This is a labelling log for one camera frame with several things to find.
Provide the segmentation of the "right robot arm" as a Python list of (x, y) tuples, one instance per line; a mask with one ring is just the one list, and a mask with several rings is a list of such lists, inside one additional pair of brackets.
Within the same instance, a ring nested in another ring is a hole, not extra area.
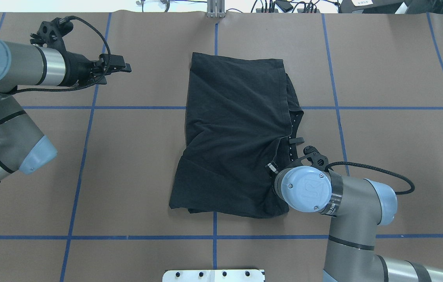
[(323, 266), (324, 282), (443, 282), (443, 270), (377, 255), (377, 229), (397, 213), (387, 184), (340, 175), (329, 168), (267, 165), (274, 191), (291, 208), (331, 217)]

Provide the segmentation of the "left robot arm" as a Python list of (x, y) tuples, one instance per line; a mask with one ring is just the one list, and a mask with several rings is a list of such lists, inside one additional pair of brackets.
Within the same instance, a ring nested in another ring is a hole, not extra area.
[(64, 46), (35, 46), (0, 39), (0, 183), (20, 171), (30, 175), (51, 162), (57, 149), (39, 129), (15, 94), (77, 91), (106, 84), (105, 76), (131, 72), (123, 56), (101, 54), (90, 61)]

